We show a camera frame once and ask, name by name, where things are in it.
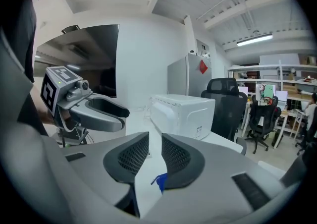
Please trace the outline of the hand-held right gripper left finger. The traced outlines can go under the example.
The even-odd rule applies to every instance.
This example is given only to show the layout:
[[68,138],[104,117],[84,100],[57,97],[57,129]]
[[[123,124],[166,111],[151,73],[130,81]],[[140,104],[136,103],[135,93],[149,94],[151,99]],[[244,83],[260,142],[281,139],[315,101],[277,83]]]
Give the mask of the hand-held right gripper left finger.
[[117,208],[137,208],[135,177],[149,153],[149,133],[63,148],[62,154],[95,193]]

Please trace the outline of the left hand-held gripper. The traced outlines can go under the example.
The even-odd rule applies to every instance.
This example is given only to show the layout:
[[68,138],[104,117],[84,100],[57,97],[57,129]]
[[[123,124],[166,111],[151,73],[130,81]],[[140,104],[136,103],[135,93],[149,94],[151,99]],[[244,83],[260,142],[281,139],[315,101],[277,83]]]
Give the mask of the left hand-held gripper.
[[[64,66],[47,67],[41,94],[57,127],[71,132],[77,124],[90,130],[117,132],[125,127],[129,109],[108,96],[93,94],[89,82]],[[76,105],[83,99],[85,105]],[[73,125],[69,128],[63,112],[69,111]]]

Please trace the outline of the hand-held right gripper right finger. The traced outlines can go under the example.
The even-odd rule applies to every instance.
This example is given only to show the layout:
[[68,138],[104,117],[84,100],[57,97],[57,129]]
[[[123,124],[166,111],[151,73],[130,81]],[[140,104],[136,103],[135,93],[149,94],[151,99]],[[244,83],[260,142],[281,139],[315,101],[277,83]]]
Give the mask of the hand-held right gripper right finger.
[[284,185],[242,154],[212,143],[163,133],[167,179],[142,218],[152,224],[251,224]]

